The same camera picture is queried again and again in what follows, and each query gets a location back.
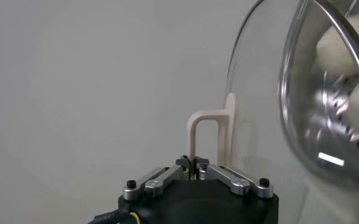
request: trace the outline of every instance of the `transparent dome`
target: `transparent dome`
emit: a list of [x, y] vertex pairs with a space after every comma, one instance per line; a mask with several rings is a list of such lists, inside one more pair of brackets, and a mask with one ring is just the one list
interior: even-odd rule
[[[359, 1], [333, 2], [359, 34], [350, 19], [359, 16]], [[359, 125], [348, 112], [359, 68], [347, 67], [353, 60], [336, 31], [331, 42], [347, 52], [346, 66], [321, 52], [332, 29], [317, 1], [260, 0], [233, 49], [226, 88], [238, 99], [232, 164], [271, 179], [280, 223], [359, 223]]]

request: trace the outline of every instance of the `white wall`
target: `white wall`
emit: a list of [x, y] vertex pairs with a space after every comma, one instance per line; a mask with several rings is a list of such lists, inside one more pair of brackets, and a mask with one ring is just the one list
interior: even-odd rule
[[187, 153], [252, 2], [0, 0], [0, 223], [87, 223]]

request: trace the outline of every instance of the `plastic part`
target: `plastic part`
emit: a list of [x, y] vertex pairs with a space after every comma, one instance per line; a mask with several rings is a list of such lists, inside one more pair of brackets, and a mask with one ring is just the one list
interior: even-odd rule
[[[359, 34], [359, 15], [350, 16], [347, 20]], [[321, 68], [327, 71], [329, 75], [351, 76], [358, 73], [358, 68], [350, 52], [333, 26], [325, 31], [319, 40], [316, 53]]]
[[187, 123], [188, 150], [190, 162], [196, 156], [196, 128], [200, 121], [211, 120], [218, 124], [218, 157], [217, 163], [220, 166], [231, 164], [233, 126], [236, 116], [236, 95], [230, 93], [227, 96], [226, 106], [223, 110], [201, 110], [190, 116]]

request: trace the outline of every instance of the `black screw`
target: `black screw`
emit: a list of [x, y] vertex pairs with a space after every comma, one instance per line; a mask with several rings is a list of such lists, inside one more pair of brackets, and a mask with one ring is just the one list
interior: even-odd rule
[[126, 187], [128, 189], [135, 189], [136, 188], [136, 181], [135, 180], [128, 180], [126, 181]]
[[270, 186], [270, 181], [267, 178], [261, 178], [261, 179], [259, 179], [259, 185], [261, 187], [269, 187]]

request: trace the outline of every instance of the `black cable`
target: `black cable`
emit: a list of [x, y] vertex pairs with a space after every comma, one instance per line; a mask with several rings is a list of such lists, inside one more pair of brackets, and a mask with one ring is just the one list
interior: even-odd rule
[[122, 208], [102, 215], [97, 215], [88, 224], [114, 224], [129, 218], [129, 216], [129, 208]]

